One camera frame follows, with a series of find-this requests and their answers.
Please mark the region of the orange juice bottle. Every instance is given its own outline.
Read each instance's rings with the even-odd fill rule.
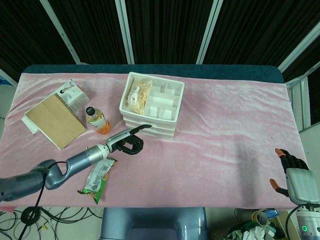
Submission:
[[[86,120],[89,124],[95,127],[95,130],[100,134],[107,134],[110,129],[111,125],[106,120],[102,111],[97,108],[93,108],[89,106],[85,110],[86,112]]]

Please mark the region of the green snack package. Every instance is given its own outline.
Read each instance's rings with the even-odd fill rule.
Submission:
[[[108,172],[116,162],[115,159],[107,157],[96,163],[86,180],[84,189],[78,190],[78,193],[89,195],[98,204],[107,182]]]

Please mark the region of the cable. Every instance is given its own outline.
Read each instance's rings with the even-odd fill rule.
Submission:
[[[59,223],[59,220],[60,218],[62,217],[62,214],[67,210],[67,208],[65,208],[60,214],[59,214],[59,217],[58,217],[58,221],[56,221],[56,224],[55,224],[55,227],[54,227],[54,240],[57,240],[57,229],[58,229],[58,223]]]
[[[0,228],[0,231],[3,231],[3,232],[9,231],[10,229],[12,229],[15,226],[17,219],[18,219],[18,215],[15,212],[13,212],[13,214],[14,214],[14,222],[13,222],[12,226],[9,227],[8,229]]]
[[[1,234],[5,235],[6,237],[8,237],[10,240],[12,240],[12,238],[10,237],[9,234],[7,234],[6,232],[4,231],[0,231]]]
[[[21,224],[22,221],[19,221],[15,226],[14,226],[14,229],[13,229],[13,237],[18,240],[19,237],[16,236],[16,229],[17,227],[19,226],[19,224]],[[30,232],[31,232],[31,226],[28,226],[29,227],[29,231],[27,232],[27,234],[22,238],[22,239],[25,239],[29,236]]]
[[[57,215],[52,215],[50,212],[48,212],[48,211],[45,210],[44,208],[42,208],[41,210],[42,210],[42,212],[43,212],[44,214],[46,214],[46,215],[47,215],[49,218],[51,218],[52,220],[55,220],[56,222],[63,223],[63,224],[73,224],[73,223],[79,222],[79,221],[81,221],[81,220],[83,220],[83,219],[87,219],[87,218],[89,218],[89,217],[92,216],[92,214],[86,216],[86,214],[87,214],[87,212],[88,212],[88,209],[87,209],[87,210],[85,211],[84,215],[83,215],[81,218],[79,218],[79,219],[74,219],[74,220],[66,220],[66,219],[72,218],[72,217],[74,217],[75,215],[79,214],[79,212],[83,209],[83,207],[82,207],[76,214],[74,214],[74,215],[72,215],[72,216],[62,217],[62,218],[61,218],[61,216],[60,216],[60,217],[57,217],[58,215],[61,215],[61,213],[65,212],[67,209],[69,209],[69,207],[66,207],[62,212],[58,213]]]
[[[291,215],[292,215],[296,210],[298,210],[299,208],[301,208],[302,206],[308,206],[308,205],[309,205],[308,203],[298,205],[298,206],[295,207],[295,208],[288,214],[288,216],[286,217],[286,220],[285,220],[285,233],[286,233],[286,237],[288,238],[288,240],[290,240],[289,231],[288,231],[288,223],[289,223],[289,219],[290,219]]]
[[[39,228],[39,225],[38,225],[38,223],[36,222],[35,223],[35,225],[36,225],[36,228],[38,229]],[[41,234],[40,234],[40,231],[37,231],[38,232],[38,234],[39,234],[39,240],[41,240]]]
[[[92,210],[90,209],[90,207],[88,207],[87,209],[89,210],[89,212],[90,212],[93,216],[97,217],[98,219],[102,219],[102,216],[98,216],[98,215],[94,214],[94,213],[92,212]]]
[[[30,220],[29,215],[32,211],[34,211],[34,217]],[[28,206],[23,210],[21,214],[21,222],[23,222],[24,224],[28,224],[28,226],[31,226],[39,220],[40,214],[40,207]]]
[[[56,162],[52,163],[52,164],[48,167],[48,169],[50,170],[51,167],[53,167],[54,165],[59,164],[59,163],[66,163],[66,162],[65,162],[65,161],[56,161]],[[25,232],[26,232],[26,229],[27,229],[29,223],[31,222],[31,219],[34,217],[35,210],[36,210],[36,208],[38,207],[38,204],[39,204],[39,202],[40,202],[42,193],[44,192],[44,189],[45,189],[47,175],[48,175],[47,173],[45,173],[45,174],[43,175],[43,183],[42,183],[42,187],[41,187],[41,190],[40,190],[39,197],[38,197],[38,199],[36,200],[36,203],[35,203],[35,205],[34,205],[34,209],[33,209],[33,211],[32,211],[32,214],[31,214],[28,222],[24,225],[24,228],[23,228],[23,230],[22,230],[22,232],[21,232],[18,240],[22,240],[22,237],[24,236],[24,234],[25,234]]]
[[[233,215],[234,215],[235,219],[236,219],[238,222],[240,222],[240,220],[237,218],[236,211],[238,211],[239,209],[241,209],[241,208],[235,208],[235,209],[233,210]]]
[[[40,215],[40,217],[42,217],[42,218],[44,218],[44,219],[46,220],[46,222],[45,222],[44,224],[42,224],[42,225],[45,225],[46,223],[49,223],[49,220],[48,220],[47,218],[45,218],[44,216],[41,216],[41,215]],[[54,227],[53,227],[50,223],[49,223],[49,225],[50,225],[50,227],[51,227],[51,229],[52,229],[53,234],[55,234]]]
[[[8,221],[11,221],[11,220],[14,220],[15,218],[9,218],[9,219],[6,219],[6,220],[3,220],[3,221],[0,221],[0,224],[4,223],[4,222],[8,222]]]

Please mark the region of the plastic bag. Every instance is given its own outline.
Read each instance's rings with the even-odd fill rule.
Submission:
[[[128,95],[128,105],[137,114],[145,114],[145,105],[152,89],[152,80],[135,79]]]
[[[95,164],[86,180],[84,189],[78,190],[78,193],[89,195],[95,204],[98,204],[108,179],[108,172],[116,162],[115,159],[107,157]]]

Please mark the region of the spiral notebook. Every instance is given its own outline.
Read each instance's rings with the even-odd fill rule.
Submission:
[[[59,149],[65,148],[86,131],[84,123],[57,93],[40,102],[25,115]]]

